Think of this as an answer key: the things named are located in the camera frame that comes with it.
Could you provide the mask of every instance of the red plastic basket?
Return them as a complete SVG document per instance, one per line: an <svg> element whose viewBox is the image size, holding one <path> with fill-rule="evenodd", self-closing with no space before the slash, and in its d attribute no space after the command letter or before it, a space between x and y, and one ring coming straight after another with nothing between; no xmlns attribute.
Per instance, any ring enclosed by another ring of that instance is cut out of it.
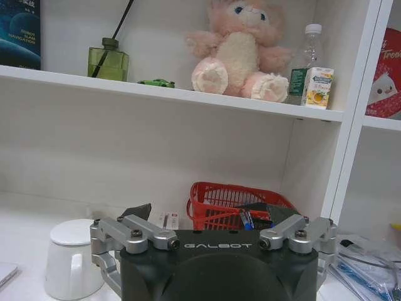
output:
<svg viewBox="0 0 401 301"><path fill-rule="evenodd" d="M198 182L191 188L187 214L194 222L194 230L241 230L244 228L239 215L241 209L235 207L254 203L294 208L283 196L272 191ZM265 211L251 211L251 216L270 220L270 214Z"/></svg>

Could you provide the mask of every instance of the plastic bag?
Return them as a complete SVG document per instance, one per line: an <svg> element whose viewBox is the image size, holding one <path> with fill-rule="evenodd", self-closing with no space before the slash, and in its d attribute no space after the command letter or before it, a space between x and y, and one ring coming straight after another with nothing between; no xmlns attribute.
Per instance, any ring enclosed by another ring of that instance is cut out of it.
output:
<svg viewBox="0 0 401 301"><path fill-rule="evenodd" d="M338 237L338 256L331 273L360 300L401 300L401 252L356 235Z"/></svg>

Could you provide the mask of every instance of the green toy car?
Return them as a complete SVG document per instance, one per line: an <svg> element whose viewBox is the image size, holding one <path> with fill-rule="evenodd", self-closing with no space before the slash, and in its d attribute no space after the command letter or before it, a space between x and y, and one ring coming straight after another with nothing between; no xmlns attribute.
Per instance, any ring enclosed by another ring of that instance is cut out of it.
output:
<svg viewBox="0 0 401 301"><path fill-rule="evenodd" d="M165 88L175 88L175 82L168 82L167 80L163 80L158 78L156 80L141 80L140 82L142 85L150 85L150 86L157 86L157 87L165 87Z"/></svg>

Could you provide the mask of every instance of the hex bolt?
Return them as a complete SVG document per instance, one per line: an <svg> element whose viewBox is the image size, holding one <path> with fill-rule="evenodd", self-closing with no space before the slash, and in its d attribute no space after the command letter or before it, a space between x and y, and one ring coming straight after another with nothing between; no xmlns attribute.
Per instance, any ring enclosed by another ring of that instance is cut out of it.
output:
<svg viewBox="0 0 401 301"><path fill-rule="evenodd" d="M270 241L268 240L259 240L260 249L267 251L270 248Z"/></svg>
<svg viewBox="0 0 401 301"><path fill-rule="evenodd" d="M142 237L142 231L141 230L132 230L131 237L132 238Z"/></svg>
<svg viewBox="0 0 401 301"><path fill-rule="evenodd" d="M295 231L295 237L297 238L306 238L308 233L305 230L296 230Z"/></svg>
<svg viewBox="0 0 401 301"><path fill-rule="evenodd" d="M179 240L172 240L169 243L169 249L174 251L180 248L180 241Z"/></svg>

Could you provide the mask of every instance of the plush toy foot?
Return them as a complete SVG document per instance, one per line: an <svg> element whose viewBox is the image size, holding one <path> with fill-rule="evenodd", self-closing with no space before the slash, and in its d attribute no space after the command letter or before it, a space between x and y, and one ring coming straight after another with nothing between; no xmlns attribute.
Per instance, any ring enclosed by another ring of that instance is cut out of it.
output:
<svg viewBox="0 0 401 301"><path fill-rule="evenodd" d="M224 64L217 58L205 58L192 74L195 91L223 94L228 86L228 74Z"/></svg>
<svg viewBox="0 0 401 301"><path fill-rule="evenodd" d="M288 96L288 85L288 80L285 77L257 72L248 78L242 89L242 94L245 97L258 100L283 102Z"/></svg>

